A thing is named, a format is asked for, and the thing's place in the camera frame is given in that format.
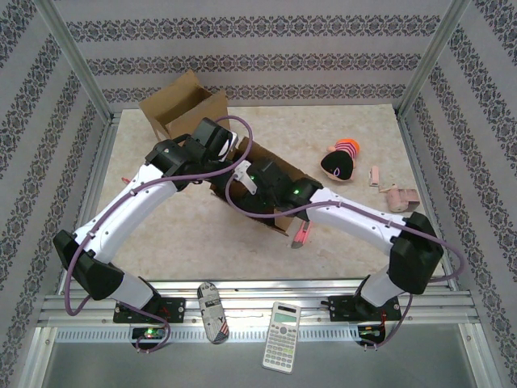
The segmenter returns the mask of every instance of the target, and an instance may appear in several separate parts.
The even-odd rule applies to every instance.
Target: open cardboard box
[[[250,139],[248,137],[242,139],[241,144],[239,144],[238,148],[233,152],[232,160],[235,161],[242,156],[246,147],[248,146],[249,141]],[[293,181],[304,177],[315,180],[311,176],[305,174],[301,170],[298,170],[292,164],[289,164],[279,156],[273,154],[270,150],[265,149],[259,143],[254,141],[253,145],[251,146],[251,151],[248,154],[246,160],[248,160],[249,162],[254,162],[260,158],[269,158],[270,160],[274,161],[278,165],[280,170],[286,172],[289,175],[289,178],[291,178]],[[218,198],[226,202],[224,191],[218,191],[215,185],[211,185],[210,188]],[[236,203],[236,205],[239,205],[239,200],[246,193],[247,189],[239,182],[233,182],[229,188],[229,194],[231,195],[232,200]],[[273,208],[264,208],[263,212],[271,213],[273,211]],[[261,224],[266,225],[270,229],[276,230],[277,232],[287,236],[287,230],[291,225],[292,221],[294,220],[294,217],[277,217],[273,219],[254,218],[254,220],[256,220],[256,222],[260,222]]]
[[[140,109],[153,127],[156,138],[174,139],[194,130],[205,117],[215,120],[228,115],[228,101],[224,90],[212,94],[200,84],[192,70],[169,86],[140,102]],[[229,129],[229,121],[220,124]]]

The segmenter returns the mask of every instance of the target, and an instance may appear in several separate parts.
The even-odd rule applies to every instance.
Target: white calculator
[[[292,373],[301,308],[275,302],[267,331],[262,366],[282,373]]]

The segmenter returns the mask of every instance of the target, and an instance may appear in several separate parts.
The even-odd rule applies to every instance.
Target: marble-patterned surface
[[[416,188],[393,109],[377,106],[229,108],[247,120],[255,140],[337,193],[387,211],[385,195],[368,186],[372,165],[381,185]],[[232,123],[242,137],[246,130]],[[326,147],[343,137],[360,143],[353,182],[336,183],[319,167]],[[99,203],[102,209],[131,179],[156,138],[139,110],[123,112]],[[149,280],[364,277],[388,263],[367,243],[328,226],[313,225],[309,242],[290,247],[285,237],[233,211],[208,184],[190,185],[160,205],[120,248],[114,263]]]

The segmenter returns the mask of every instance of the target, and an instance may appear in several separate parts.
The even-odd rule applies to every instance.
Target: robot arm
[[[183,190],[187,181],[163,181],[135,191],[148,182],[174,175],[199,174],[220,170],[229,165],[227,154],[237,144],[237,134],[204,119],[191,135],[162,141],[148,154],[126,188],[99,214],[73,234],[61,230],[53,239],[57,253],[68,268],[79,244],[90,235],[74,267],[73,276],[95,300],[113,298],[139,310],[154,313],[160,296],[149,283],[114,266],[111,261],[125,239],[164,200]],[[228,179],[229,175],[217,179]],[[111,211],[120,198],[133,194],[122,205]],[[95,232],[96,222],[107,215]]]
[[[403,217],[379,212],[348,200],[311,179],[293,182],[268,159],[251,163],[245,174],[237,174],[234,178],[246,186],[247,179],[243,179],[246,175],[252,177],[254,184],[250,194],[260,196],[263,202],[275,209],[287,211],[305,221],[333,226],[363,239],[389,257],[389,265],[363,280],[349,306],[365,319],[375,314],[389,299],[404,292],[423,293],[443,256],[443,248],[438,243],[394,227],[399,225],[435,238],[431,223],[420,213],[413,212],[410,217]],[[334,205],[309,207],[329,201]],[[299,212],[291,211],[305,206],[307,208]],[[261,216],[243,213],[250,217]]]

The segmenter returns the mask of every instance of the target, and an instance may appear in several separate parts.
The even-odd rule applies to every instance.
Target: stuffed toy
[[[351,179],[355,159],[359,154],[359,143],[353,139],[341,139],[326,150],[329,153],[322,159],[320,166],[327,176],[339,182]]]

